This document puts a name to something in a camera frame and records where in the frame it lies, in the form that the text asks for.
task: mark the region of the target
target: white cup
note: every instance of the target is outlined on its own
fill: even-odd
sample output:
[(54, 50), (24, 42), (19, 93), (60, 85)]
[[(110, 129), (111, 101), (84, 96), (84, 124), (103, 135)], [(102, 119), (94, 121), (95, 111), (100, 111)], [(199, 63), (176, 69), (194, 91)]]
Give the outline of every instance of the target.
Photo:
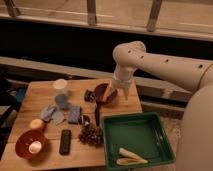
[(53, 87), (57, 91), (57, 94), (65, 94), (66, 96), (68, 96), (67, 85), (68, 82), (65, 79), (58, 79), (53, 83)]

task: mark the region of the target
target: green plastic tray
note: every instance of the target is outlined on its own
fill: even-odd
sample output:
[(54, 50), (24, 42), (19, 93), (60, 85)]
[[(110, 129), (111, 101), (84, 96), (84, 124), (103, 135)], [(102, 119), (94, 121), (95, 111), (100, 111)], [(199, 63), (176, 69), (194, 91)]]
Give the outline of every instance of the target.
[[(175, 161), (173, 151), (157, 113), (106, 116), (102, 120), (106, 165), (109, 170), (150, 167)], [(147, 164), (121, 166), (119, 148), (132, 151)]]

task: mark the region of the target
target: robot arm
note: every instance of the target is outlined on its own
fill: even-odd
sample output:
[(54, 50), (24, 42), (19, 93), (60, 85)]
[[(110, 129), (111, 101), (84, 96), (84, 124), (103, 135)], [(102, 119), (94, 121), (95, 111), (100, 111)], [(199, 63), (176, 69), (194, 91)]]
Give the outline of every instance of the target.
[(139, 68), (194, 93), (183, 115), (176, 171), (213, 170), (213, 61), (146, 53), (141, 42), (118, 45), (113, 57), (112, 86), (124, 92)]
[(120, 44), (113, 51), (117, 66), (113, 85), (128, 91), (137, 68), (188, 91), (198, 89), (213, 81), (213, 61), (146, 53), (142, 42)]

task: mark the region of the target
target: black remote control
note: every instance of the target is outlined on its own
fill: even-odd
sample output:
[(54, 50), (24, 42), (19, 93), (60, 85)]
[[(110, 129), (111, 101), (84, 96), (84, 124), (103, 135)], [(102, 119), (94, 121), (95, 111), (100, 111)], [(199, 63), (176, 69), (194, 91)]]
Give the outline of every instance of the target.
[(72, 133), (69, 129), (63, 129), (61, 131), (61, 142), (59, 147), (59, 153), (66, 155), (70, 153), (70, 142)]

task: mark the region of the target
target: brown bowl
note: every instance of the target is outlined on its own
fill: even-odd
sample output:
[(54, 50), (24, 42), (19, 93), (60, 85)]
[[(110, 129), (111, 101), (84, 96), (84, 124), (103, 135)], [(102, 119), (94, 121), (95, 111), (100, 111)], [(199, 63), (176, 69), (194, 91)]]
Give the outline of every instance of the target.
[(104, 104), (111, 103), (115, 99), (118, 93), (117, 89), (109, 97), (107, 97), (106, 102), (102, 101), (102, 98), (107, 86), (108, 86), (108, 83), (102, 83), (102, 84), (99, 84), (97, 87), (95, 87), (94, 95), (95, 95), (96, 102), (104, 105)]
[(19, 157), (30, 159), (42, 150), (46, 138), (41, 131), (29, 130), (23, 133), (16, 142), (15, 151)]

